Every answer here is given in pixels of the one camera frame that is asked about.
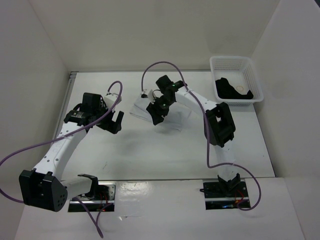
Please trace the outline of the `white skirt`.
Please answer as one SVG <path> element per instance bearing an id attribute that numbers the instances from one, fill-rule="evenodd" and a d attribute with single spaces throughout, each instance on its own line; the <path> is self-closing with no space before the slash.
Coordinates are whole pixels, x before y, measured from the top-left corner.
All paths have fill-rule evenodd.
<path id="1" fill-rule="evenodd" d="M 134 102 L 132 108 L 130 109 L 130 114 L 138 119 L 153 123 L 151 115 L 147 111 L 147 106 L 150 101 L 147 98 L 138 97 Z M 159 123 L 158 126 L 164 127 L 166 129 L 173 129 L 181 131 L 188 121 L 192 110 L 183 107 L 180 104 L 173 105 L 169 109 L 168 115 L 164 118 L 164 121 Z"/>

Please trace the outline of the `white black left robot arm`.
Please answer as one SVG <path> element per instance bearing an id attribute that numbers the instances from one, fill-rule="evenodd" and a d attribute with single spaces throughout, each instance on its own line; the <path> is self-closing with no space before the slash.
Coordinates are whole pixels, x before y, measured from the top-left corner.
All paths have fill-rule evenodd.
<path id="1" fill-rule="evenodd" d="M 65 116 L 59 140 L 32 170 L 23 170 L 20 174 L 19 185 L 25 205 L 58 212 L 66 201 L 77 196 L 83 195 L 88 200 L 98 197 L 103 188 L 96 176 L 81 173 L 63 180 L 62 175 L 73 152 L 91 128 L 97 126 L 114 135 L 122 129 L 124 112 L 120 111 L 113 120 L 115 106 L 120 101 L 121 96 L 117 93 L 83 94 L 82 102 Z"/>

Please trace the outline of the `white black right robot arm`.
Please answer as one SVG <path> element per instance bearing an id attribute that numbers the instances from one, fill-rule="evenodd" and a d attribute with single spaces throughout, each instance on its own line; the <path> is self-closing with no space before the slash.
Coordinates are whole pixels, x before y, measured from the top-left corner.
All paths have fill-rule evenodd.
<path id="1" fill-rule="evenodd" d="M 224 102 L 208 100 L 197 92 L 186 89 L 182 80 L 173 82 L 167 75 L 160 77 L 156 85 L 161 96 L 154 97 L 146 107 L 153 125 L 156 126 L 165 120 L 170 106 L 174 103 L 182 104 L 203 117 L 207 147 L 214 147 L 218 165 L 224 166 L 217 177 L 219 192 L 225 197 L 230 197 L 237 190 L 240 174 L 232 167 L 235 161 L 232 140 L 236 126 L 229 106 Z"/>

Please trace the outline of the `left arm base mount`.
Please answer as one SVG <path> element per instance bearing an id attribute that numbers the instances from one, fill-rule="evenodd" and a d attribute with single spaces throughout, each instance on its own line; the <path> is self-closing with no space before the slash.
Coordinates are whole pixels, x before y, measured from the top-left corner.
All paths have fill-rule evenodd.
<path id="1" fill-rule="evenodd" d="M 99 191 L 94 197 L 88 197 L 85 194 L 78 195 L 77 198 L 87 207 L 91 213 L 114 212 L 117 184 L 115 181 L 98 182 Z"/>

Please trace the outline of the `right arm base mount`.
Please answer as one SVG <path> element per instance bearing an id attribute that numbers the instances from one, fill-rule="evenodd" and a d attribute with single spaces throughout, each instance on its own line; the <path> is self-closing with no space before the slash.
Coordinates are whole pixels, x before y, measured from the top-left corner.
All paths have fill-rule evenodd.
<path id="1" fill-rule="evenodd" d="M 251 207 L 247 185 L 244 180 L 241 180 L 229 193 L 223 193 L 217 180 L 204 181 L 203 187 L 199 191 L 204 195 L 206 210 L 228 210 L 238 207 L 249 209 Z"/>

